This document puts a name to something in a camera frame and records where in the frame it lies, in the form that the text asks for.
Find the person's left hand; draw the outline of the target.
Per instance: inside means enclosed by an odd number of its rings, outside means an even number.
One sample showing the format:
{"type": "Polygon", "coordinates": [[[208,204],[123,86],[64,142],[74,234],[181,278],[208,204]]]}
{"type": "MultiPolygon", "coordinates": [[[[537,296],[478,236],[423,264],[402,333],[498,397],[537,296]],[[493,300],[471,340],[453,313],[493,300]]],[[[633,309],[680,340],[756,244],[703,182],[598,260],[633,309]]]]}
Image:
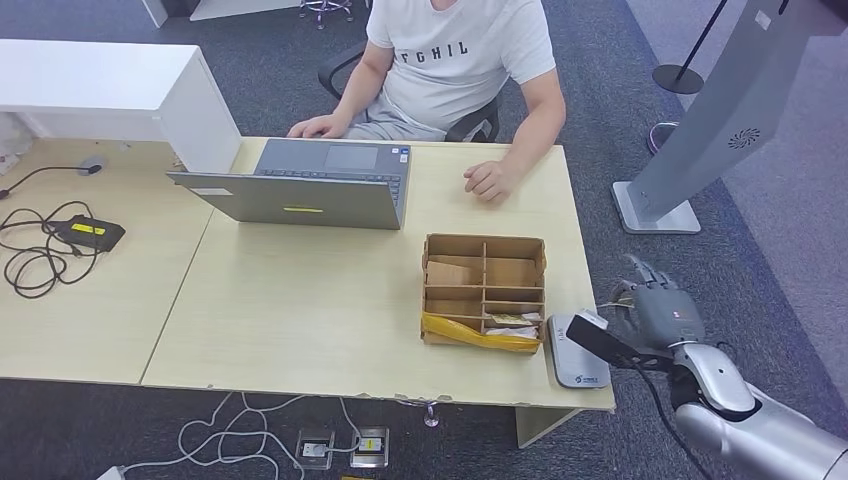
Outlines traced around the person's left hand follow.
{"type": "Polygon", "coordinates": [[[464,172],[466,193],[479,200],[497,204],[506,200],[518,184],[518,176],[503,161],[487,161],[464,172]]]}

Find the person's right hand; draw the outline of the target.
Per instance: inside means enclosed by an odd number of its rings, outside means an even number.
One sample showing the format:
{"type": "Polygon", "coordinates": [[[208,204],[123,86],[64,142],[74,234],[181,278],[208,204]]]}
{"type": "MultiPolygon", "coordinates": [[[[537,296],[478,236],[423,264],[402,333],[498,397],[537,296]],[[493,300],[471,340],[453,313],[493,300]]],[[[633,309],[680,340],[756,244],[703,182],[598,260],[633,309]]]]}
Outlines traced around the person's right hand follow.
{"type": "Polygon", "coordinates": [[[345,115],[328,114],[301,121],[288,131],[287,138],[342,138],[347,132],[351,119],[345,115]]]}

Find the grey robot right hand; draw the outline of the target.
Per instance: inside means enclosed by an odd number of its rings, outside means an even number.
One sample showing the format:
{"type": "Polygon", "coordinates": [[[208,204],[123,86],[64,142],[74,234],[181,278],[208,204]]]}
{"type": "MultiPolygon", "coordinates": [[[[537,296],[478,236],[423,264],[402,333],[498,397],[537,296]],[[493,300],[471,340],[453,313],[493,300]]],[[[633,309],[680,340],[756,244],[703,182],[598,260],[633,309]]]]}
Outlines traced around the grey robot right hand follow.
{"type": "Polygon", "coordinates": [[[671,350],[679,344],[705,341],[704,322],[690,294],[666,272],[635,255],[625,258],[642,281],[620,280],[608,305],[623,310],[623,319],[642,344],[671,350]]]}

